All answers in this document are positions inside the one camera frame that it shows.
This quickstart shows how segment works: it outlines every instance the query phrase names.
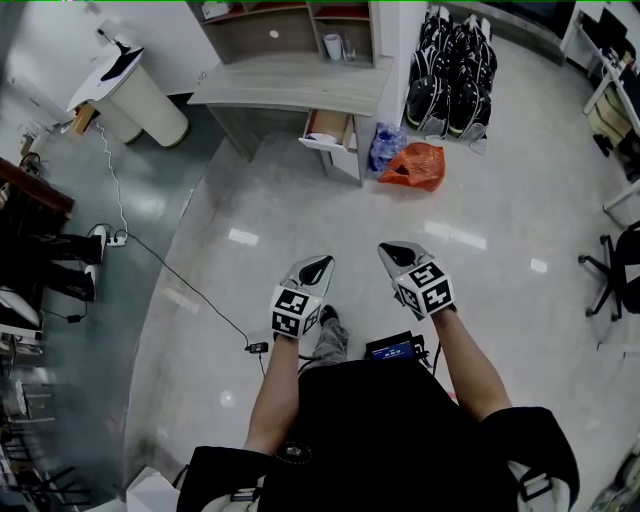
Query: green floor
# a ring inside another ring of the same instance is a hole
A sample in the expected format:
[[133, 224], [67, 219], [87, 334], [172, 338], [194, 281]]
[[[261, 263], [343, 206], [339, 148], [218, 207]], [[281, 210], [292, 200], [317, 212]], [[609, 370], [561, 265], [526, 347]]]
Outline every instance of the green floor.
[[[182, 212], [223, 138], [204, 107], [184, 106], [191, 128], [173, 149], [148, 135], [124, 146], [106, 134], [122, 187], [130, 231], [166, 255]], [[65, 231], [86, 234], [97, 223], [123, 227], [115, 182], [100, 133], [56, 133], [42, 155], [47, 180], [76, 201]], [[137, 344], [160, 264], [130, 240], [109, 248], [99, 267], [98, 297], [79, 324], [49, 316], [46, 367], [55, 378], [57, 421], [44, 431], [55, 466], [73, 465], [99, 504], [121, 491], [123, 428]], [[82, 303], [55, 292], [44, 306], [81, 313]]]

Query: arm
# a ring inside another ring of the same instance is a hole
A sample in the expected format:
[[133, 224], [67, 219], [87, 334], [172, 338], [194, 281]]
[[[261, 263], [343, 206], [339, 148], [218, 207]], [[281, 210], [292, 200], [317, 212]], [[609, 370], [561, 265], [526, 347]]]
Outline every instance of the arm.
[[279, 334], [253, 406], [245, 450], [273, 455], [298, 414], [298, 340]]
[[432, 317], [458, 401], [478, 421], [511, 407], [507, 391], [487, 356], [449, 308]]

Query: black sleeve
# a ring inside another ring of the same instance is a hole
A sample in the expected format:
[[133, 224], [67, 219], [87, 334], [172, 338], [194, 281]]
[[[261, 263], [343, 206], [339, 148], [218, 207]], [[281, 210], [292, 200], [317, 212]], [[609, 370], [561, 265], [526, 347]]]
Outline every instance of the black sleeve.
[[573, 506], [580, 491], [578, 465], [551, 411], [542, 407], [503, 409], [480, 426], [483, 437], [505, 461], [519, 462], [566, 482]]
[[199, 446], [191, 457], [176, 512], [201, 512], [220, 496], [254, 488], [272, 464], [273, 458], [262, 453]]

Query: orange plastic bag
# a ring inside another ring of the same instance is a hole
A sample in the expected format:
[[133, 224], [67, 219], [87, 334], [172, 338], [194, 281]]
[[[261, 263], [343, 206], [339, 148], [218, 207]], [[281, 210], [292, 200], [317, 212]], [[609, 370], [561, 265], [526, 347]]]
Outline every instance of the orange plastic bag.
[[433, 192], [444, 179], [444, 149], [412, 142], [387, 164], [380, 183], [396, 183]]

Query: black shirt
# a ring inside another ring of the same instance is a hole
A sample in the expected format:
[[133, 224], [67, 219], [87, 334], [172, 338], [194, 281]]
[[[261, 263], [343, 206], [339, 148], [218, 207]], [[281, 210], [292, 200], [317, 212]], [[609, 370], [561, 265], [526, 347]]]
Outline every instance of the black shirt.
[[573, 452], [547, 409], [511, 408], [478, 423], [413, 360], [353, 361], [300, 378], [296, 424], [275, 457], [194, 452], [178, 512], [256, 487], [259, 510], [517, 510], [508, 461], [568, 485]]

